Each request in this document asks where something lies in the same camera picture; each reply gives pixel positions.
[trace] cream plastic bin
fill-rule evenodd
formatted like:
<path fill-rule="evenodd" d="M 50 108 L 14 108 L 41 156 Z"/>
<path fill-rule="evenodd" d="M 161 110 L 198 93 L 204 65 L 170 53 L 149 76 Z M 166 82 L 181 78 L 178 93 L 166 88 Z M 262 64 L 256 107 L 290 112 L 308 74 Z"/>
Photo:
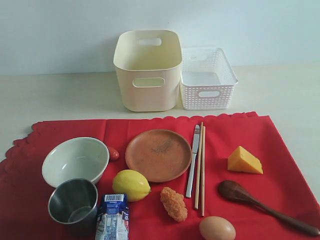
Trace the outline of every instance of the cream plastic bin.
<path fill-rule="evenodd" d="M 228 108 L 237 83 L 236 75 L 221 48 L 182 49 L 180 90 L 186 110 Z"/>
<path fill-rule="evenodd" d="M 124 106 L 134 112 L 166 111 L 178 101 L 182 50 L 169 30 L 123 33 L 113 63 Z"/>

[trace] yellow lemon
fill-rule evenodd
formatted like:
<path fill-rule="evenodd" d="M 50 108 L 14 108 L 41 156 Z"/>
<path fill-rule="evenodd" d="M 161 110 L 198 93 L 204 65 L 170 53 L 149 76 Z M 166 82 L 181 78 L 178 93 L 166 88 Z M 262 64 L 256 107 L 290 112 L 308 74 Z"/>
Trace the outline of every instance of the yellow lemon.
<path fill-rule="evenodd" d="M 130 169 L 117 173 L 112 181 L 112 189 L 115 194 L 126 194 L 129 202 L 139 201 L 151 192 L 145 176 Z"/>

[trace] cherry tomato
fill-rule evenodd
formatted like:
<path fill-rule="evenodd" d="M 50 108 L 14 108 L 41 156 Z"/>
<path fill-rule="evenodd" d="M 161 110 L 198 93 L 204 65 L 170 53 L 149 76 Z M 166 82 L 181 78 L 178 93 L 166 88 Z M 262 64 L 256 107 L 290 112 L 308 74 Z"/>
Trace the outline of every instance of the cherry tomato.
<path fill-rule="evenodd" d="M 110 161 L 115 161 L 119 158 L 119 152 L 117 150 L 115 150 L 113 147 L 108 146 L 107 147 L 109 150 L 109 154 L 110 154 Z"/>

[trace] table surface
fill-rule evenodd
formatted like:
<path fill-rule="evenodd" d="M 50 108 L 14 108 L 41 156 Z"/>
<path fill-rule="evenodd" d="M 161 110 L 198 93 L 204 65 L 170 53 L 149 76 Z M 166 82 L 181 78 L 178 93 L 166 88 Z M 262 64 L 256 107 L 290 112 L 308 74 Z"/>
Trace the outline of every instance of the table surface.
<path fill-rule="evenodd" d="M 236 66 L 239 80 L 229 108 L 131 112 L 121 101 L 115 72 L 0 76 L 0 161 L 13 140 L 39 121 L 151 119 L 255 111 L 269 115 L 320 201 L 320 63 Z"/>

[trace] cheese wedge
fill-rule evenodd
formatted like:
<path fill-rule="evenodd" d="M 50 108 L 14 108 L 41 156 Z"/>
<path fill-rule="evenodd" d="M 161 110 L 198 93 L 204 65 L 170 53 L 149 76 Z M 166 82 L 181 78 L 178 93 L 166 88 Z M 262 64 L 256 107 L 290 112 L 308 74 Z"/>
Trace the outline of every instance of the cheese wedge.
<path fill-rule="evenodd" d="M 258 158 L 242 146 L 238 146 L 228 157 L 229 171 L 245 172 L 250 174 L 263 174 L 262 164 Z"/>

